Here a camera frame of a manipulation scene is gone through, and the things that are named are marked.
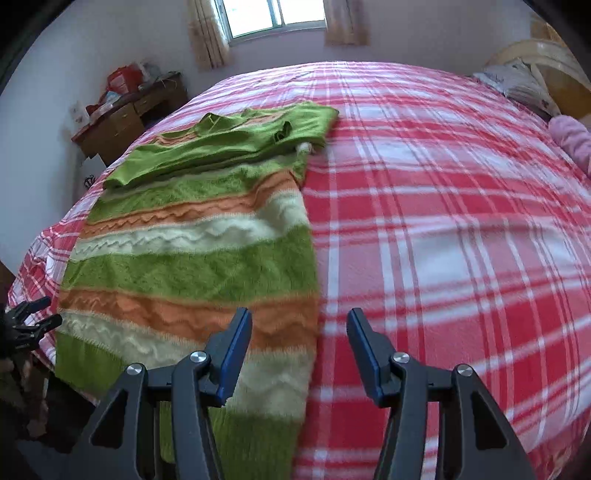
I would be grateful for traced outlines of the green orange striped knit sweater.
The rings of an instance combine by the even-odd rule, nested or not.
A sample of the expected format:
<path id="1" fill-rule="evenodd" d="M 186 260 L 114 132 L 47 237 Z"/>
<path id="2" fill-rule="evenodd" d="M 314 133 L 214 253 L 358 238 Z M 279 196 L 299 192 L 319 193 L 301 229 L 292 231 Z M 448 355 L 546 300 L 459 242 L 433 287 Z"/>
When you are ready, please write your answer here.
<path id="1" fill-rule="evenodd" d="M 245 307 L 249 350 L 212 416 L 223 471 L 290 478 L 320 299 L 301 186 L 338 117 L 309 101 L 208 113 L 136 147 L 104 180 L 70 253 L 57 376 L 99 398 L 126 364 L 174 364 Z"/>

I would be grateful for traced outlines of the brown wooden desk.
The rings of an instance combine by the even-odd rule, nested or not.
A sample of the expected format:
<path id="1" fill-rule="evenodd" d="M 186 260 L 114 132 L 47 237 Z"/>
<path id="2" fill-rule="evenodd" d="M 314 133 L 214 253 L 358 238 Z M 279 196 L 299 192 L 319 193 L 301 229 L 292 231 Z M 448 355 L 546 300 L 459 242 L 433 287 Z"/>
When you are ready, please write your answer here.
<path id="1" fill-rule="evenodd" d="M 170 72 L 143 90 L 124 95 L 71 141 L 86 157 L 99 155 L 106 166 L 116 161 L 146 130 L 188 101 L 180 72 Z"/>

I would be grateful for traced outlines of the white card on desk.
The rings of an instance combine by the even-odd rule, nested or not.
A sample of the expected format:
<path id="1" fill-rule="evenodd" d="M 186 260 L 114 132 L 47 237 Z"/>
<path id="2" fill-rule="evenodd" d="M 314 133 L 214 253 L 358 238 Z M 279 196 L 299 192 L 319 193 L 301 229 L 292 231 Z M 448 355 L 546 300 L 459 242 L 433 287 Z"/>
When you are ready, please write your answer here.
<path id="1" fill-rule="evenodd" d="M 80 102 L 75 102 L 68 109 L 73 128 L 79 130 L 89 124 L 90 118 L 85 107 Z"/>

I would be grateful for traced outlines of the red white plaid bedsheet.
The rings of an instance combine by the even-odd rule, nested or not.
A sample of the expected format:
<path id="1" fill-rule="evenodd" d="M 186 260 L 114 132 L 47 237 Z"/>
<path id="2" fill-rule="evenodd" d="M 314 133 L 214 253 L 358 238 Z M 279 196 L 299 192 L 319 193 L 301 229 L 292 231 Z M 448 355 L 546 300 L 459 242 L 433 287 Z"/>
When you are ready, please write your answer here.
<path id="1" fill-rule="evenodd" d="M 369 479 L 388 421 L 346 339 L 353 308 L 398 350 L 471 365 L 539 479 L 590 429 L 590 182 L 538 116 L 422 67 L 322 62 L 224 79 L 144 133 L 29 248 L 11 305 L 61 281 L 104 180 L 138 146 L 208 113 L 304 101 L 339 113 L 301 193 L 317 260 L 318 337 L 288 479 Z"/>

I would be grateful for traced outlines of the red gift box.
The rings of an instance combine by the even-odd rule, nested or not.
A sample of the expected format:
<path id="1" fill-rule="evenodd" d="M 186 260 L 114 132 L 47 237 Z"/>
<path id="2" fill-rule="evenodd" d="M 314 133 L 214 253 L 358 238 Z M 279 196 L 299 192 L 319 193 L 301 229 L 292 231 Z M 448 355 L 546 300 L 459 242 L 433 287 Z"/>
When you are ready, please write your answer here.
<path id="1" fill-rule="evenodd" d="M 107 77 L 107 87 L 119 95 L 135 93 L 143 83 L 143 74 L 136 64 L 118 68 Z"/>

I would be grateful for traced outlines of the pink folded blanket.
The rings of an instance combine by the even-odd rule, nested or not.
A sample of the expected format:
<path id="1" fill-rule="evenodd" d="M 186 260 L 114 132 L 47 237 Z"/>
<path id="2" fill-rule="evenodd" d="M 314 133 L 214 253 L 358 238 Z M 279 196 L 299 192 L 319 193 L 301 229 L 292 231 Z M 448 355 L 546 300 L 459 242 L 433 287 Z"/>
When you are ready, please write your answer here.
<path id="1" fill-rule="evenodd" d="M 590 131 L 577 119 L 566 115 L 552 118 L 548 128 L 554 142 L 590 177 Z"/>

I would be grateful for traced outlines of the left beige curtain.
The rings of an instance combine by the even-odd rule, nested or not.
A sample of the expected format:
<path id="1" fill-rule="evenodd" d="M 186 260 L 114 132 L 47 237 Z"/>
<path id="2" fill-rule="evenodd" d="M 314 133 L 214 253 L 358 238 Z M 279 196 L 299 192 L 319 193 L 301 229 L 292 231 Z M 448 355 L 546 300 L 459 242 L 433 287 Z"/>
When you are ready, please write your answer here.
<path id="1" fill-rule="evenodd" d="M 211 0 L 188 0 L 188 34 L 197 68 L 211 71 L 228 65 L 228 38 L 217 4 Z"/>

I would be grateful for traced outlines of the beige curtain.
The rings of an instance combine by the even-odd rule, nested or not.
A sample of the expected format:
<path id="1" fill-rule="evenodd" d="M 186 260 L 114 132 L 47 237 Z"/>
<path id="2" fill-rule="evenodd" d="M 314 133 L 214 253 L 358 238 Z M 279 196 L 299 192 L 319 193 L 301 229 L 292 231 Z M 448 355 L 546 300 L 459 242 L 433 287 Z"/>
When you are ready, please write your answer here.
<path id="1" fill-rule="evenodd" d="M 366 2 L 324 0 L 325 42 L 335 46 L 367 46 L 370 43 Z"/>
<path id="2" fill-rule="evenodd" d="M 211 71 L 228 65 L 228 38 L 217 4 L 211 0 L 188 0 L 188 34 L 197 68 Z"/>

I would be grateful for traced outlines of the grey patterned pillow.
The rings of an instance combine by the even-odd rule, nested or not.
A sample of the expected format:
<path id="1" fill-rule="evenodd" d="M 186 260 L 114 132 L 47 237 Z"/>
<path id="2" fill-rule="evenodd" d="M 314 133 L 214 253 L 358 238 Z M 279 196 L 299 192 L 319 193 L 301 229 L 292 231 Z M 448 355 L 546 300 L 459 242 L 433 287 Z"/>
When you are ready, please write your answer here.
<path id="1" fill-rule="evenodd" d="M 545 84 L 520 59 L 503 65 L 486 66 L 473 73 L 472 77 L 528 108 L 545 121 L 561 114 Z"/>

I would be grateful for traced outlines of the cream wooden headboard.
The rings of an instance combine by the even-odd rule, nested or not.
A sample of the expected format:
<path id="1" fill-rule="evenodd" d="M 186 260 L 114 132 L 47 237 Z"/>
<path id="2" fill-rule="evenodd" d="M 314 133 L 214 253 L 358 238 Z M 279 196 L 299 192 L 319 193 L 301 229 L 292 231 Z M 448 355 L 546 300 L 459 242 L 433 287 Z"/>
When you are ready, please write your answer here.
<path id="1" fill-rule="evenodd" d="M 590 79 L 567 47 L 551 40 L 523 40 L 493 55 L 487 65 L 515 60 L 528 65 L 542 80 L 562 114 L 590 119 Z"/>

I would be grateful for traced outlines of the right beige curtain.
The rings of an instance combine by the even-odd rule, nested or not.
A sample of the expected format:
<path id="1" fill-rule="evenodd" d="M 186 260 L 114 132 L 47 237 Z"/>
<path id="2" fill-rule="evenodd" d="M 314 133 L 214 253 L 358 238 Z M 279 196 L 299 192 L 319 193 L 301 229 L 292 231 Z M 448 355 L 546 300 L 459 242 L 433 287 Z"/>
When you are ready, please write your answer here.
<path id="1" fill-rule="evenodd" d="M 370 43 L 366 2 L 324 0 L 325 42 L 335 46 L 367 46 Z"/>

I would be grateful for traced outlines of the window with metal frame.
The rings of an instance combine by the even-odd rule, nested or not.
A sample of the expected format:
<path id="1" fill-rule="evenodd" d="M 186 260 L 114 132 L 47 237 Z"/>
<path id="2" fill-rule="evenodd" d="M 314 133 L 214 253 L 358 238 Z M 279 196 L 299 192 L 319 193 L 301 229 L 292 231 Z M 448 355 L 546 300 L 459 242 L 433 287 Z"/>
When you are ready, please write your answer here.
<path id="1" fill-rule="evenodd" d="M 318 0 L 217 0 L 214 6 L 230 45 L 327 25 Z"/>

